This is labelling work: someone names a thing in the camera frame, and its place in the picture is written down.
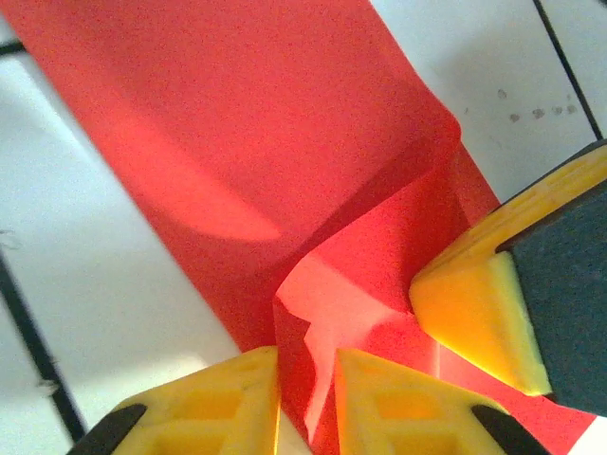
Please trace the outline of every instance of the black rubber pad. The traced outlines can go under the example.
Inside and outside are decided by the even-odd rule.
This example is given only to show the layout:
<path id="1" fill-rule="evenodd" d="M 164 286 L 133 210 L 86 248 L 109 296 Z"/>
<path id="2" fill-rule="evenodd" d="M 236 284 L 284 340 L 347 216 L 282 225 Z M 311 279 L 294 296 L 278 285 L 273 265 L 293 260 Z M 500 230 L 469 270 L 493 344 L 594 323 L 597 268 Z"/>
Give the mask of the black rubber pad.
<path id="1" fill-rule="evenodd" d="M 67 455 L 111 455 L 146 410 L 145 405 L 131 405 L 110 412 Z"/>
<path id="2" fill-rule="evenodd" d="M 607 415 L 607 180 L 498 249 L 514 259 L 557 402 Z"/>
<path id="3" fill-rule="evenodd" d="M 485 405 L 473 406 L 472 413 L 506 455 L 550 455 L 511 415 Z"/>

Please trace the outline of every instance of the black grout line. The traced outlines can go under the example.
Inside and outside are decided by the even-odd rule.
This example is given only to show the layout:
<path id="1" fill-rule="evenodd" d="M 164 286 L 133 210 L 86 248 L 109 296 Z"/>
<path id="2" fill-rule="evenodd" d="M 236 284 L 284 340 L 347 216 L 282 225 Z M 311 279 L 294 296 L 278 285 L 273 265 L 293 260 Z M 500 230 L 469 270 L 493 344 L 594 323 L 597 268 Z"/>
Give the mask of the black grout line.
<path id="1" fill-rule="evenodd" d="M 588 104 L 588 100 L 586 99 L 584 92 L 581 90 L 581 86 L 579 85 L 578 78 L 576 78 L 576 74 L 573 72 L 573 68 L 571 67 L 571 64 L 569 63 L 569 61 L 567 60 L 567 57 L 565 56 L 564 51 L 562 50 L 561 42 L 559 41 L 559 38 L 557 38 L 557 33 L 555 32 L 554 28 L 552 27 L 552 23 L 550 22 L 550 19 L 548 18 L 548 15 L 546 14 L 545 9 L 543 8 L 542 0 L 533 0 L 533 4 L 535 5 L 535 8 L 538 11 L 538 14 L 540 14 L 540 18 L 542 19 L 543 26 L 545 27 L 546 32 L 548 33 L 548 37 L 550 38 L 550 41 L 552 42 L 552 46 L 554 47 L 554 50 L 557 52 L 557 55 L 559 56 L 559 60 L 561 61 L 562 68 L 565 70 L 565 74 L 567 75 L 567 78 L 569 78 L 569 81 L 571 82 L 571 85 L 573 86 L 573 89 L 576 92 L 576 96 L 578 97 L 579 104 L 581 104 L 581 108 L 583 109 L 584 114 L 586 115 L 586 118 L 588 118 L 588 123 L 590 123 L 590 127 L 592 128 L 592 131 L 595 134 L 595 137 L 597 138 L 597 140 L 602 140 L 603 133 L 600 131 L 600 127 L 598 126 L 597 119 L 595 118 L 594 114 L 592 113 L 590 104 Z"/>
<path id="2" fill-rule="evenodd" d="M 20 52 L 28 52 L 26 47 L 20 41 L 9 41 L 8 43 L 0 45 L 0 57 L 18 54 Z"/>
<path id="3" fill-rule="evenodd" d="M 0 293 L 4 296 L 12 320 L 28 348 L 38 374 L 42 378 L 41 383 L 48 384 L 52 388 L 50 397 L 61 416 L 65 429 L 67 429 L 72 441 L 74 443 L 78 442 L 85 433 L 83 421 L 64 385 L 64 381 L 53 364 L 51 356 L 48 354 L 45 342 L 36 328 L 14 278 L 10 274 L 2 252 L 0 252 Z"/>

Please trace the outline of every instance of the red paper sheet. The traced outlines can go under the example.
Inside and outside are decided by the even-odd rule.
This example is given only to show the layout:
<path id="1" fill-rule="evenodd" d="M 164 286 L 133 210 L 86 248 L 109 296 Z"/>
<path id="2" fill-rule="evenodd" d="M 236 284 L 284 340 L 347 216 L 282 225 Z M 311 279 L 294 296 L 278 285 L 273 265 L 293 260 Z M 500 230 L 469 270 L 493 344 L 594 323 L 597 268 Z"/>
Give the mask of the red paper sheet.
<path id="1" fill-rule="evenodd" d="M 315 453 L 338 450 L 335 348 L 438 374 L 408 284 L 497 202 L 370 4 L 0 5 L 240 348 L 278 344 Z M 557 455 L 592 420 L 486 392 Z"/>

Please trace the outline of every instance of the yellow plastic block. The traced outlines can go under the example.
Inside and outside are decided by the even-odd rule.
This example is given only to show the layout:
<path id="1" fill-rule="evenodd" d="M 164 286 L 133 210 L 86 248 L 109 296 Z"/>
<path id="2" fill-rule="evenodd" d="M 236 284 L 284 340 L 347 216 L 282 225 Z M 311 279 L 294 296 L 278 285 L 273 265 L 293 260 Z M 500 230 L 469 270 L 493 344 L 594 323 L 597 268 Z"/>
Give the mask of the yellow plastic block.
<path id="1" fill-rule="evenodd" d="M 274 454 L 279 397 L 277 349 L 258 348 L 120 403 L 147 410 L 113 453 Z"/>
<path id="2" fill-rule="evenodd" d="M 421 327 L 528 395 L 551 392 L 514 263 L 496 247 L 607 178 L 607 146 L 552 172 L 491 213 L 414 277 Z"/>
<path id="3" fill-rule="evenodd" d="M 505 455 L 470 410 L 497 403 L 356 349 L 338 359 L 341 455 Z"/>

